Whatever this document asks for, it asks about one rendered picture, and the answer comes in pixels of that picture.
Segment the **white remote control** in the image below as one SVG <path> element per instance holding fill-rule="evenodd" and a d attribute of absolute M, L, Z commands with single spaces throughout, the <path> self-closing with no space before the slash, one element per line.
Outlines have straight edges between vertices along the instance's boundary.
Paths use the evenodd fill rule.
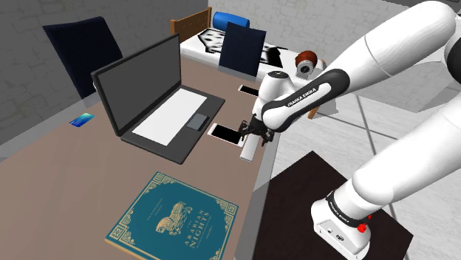
<path fill-rule="evenodd" d="M 245 141 L 245 144 L 242 146 L 242 153 L 240 158 L 242 160 L 252 162 L 254 154 L 256 153 L 257 145 L 259 143 L 260 136 L 255 134 L 249 134 Z"/>

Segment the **dark grey open laptop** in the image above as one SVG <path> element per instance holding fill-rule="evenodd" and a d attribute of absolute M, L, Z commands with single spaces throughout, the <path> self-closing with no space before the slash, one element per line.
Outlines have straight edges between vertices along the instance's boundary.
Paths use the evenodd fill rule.
<path fill-rule="evenodd" d="M 177 164 L 184 163 L 225 103 L 182 84 L 178 34 L 91 76 L 115 134 Z"/>

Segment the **dark blue chair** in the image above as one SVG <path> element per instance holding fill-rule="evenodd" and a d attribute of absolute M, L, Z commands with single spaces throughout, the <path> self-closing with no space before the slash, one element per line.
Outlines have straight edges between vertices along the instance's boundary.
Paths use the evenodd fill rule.
<path fill-rule="evenodd" d="M 95 92 L 91 73 L 123 57 L 101 17 L 43 26 L 78 94 L 86 98 Z"/>

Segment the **teal book with gold print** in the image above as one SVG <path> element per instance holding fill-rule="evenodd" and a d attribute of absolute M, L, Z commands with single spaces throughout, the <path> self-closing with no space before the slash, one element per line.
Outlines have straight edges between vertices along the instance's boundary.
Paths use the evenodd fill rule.
<path fill-rule="evenodd" d="M 222 260 L 238 209 L 158 171 L 105 241 L 142 260 Z"/>

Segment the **brown desk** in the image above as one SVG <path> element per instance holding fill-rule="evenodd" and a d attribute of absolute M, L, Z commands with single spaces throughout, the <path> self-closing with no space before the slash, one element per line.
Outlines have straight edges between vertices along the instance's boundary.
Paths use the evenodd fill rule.
<path fill-rule="evenodd" d="M 238 206 L 223 260 L 233 260 L 256 182 L 270 178 L 277 142 L 242 150 L 203 135 L 183 164 L 117 137 L 98 99 L 81 102 L 46 134 L 0 162 L 0 260 L 135 260 L 106 235 L 157 172 Z"/>

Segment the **blue card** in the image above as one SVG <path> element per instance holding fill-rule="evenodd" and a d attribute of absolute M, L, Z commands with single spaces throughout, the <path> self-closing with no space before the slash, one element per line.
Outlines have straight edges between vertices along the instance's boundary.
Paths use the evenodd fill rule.
<path fill-rule="evenodd" d="M 95 116 L 89 113 L 83 113 L 79 117 L 76 117 L 74 120 L 70 121 L 69 123 L 75 127 L 81 127 L 85 123 L 89 122 Z"/>

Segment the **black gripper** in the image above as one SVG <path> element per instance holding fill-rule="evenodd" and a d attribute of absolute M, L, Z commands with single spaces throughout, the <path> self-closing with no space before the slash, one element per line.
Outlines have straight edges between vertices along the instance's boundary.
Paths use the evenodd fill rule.
<path fill-rule="evenodd" d="M 257 119 L 255 114 L 252 116 L 250 123 L 246 120 L 241 122 L 238 132 L 240 133 L 241 140 L 244 140 L 249 134 L 259 135 L 262 137 L 262 146 L 272 142 L 274 137 L 274 132 L 266 127 L 261 120 Z"/>

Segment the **dark robot stand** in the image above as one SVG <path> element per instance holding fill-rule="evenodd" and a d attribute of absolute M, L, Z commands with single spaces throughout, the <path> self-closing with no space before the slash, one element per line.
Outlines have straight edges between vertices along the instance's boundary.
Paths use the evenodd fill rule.
<path fill-rule="evenodd" d="M 346 260 L 313 229 L 312 204 L 346 182 L 314 151 L 269 182 L 252 260 Z M 403 260 L 413 235 L 387 212 L 372 214 L 363 260 Z"/>

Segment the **white phone with black screen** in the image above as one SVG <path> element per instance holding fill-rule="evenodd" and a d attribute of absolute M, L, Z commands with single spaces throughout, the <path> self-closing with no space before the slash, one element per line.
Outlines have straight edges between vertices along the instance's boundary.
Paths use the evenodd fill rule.
<path fill-rule="evenodd" d="M 241 134 L 233 129 L 214 123 L 209 131 L 208 135 L 224 140 L 227 143 L 234 144 L 235 146 L 242 147 L 246 139 L 242 139 Z"/>
<path fill-rule="evenodd" d="M 254 89 L 254 88 L 251 88 L 249 86 L 246 86 L 246 85 L 241 85 L 238 90 L 240 92 L 243 92 L 243 93 L 246 93 L 246 94 L 249 94 L 249 95 L 253 95 L 253 96 L 258 96 L 259 95 L 259 90 L 258 89 Z"/>

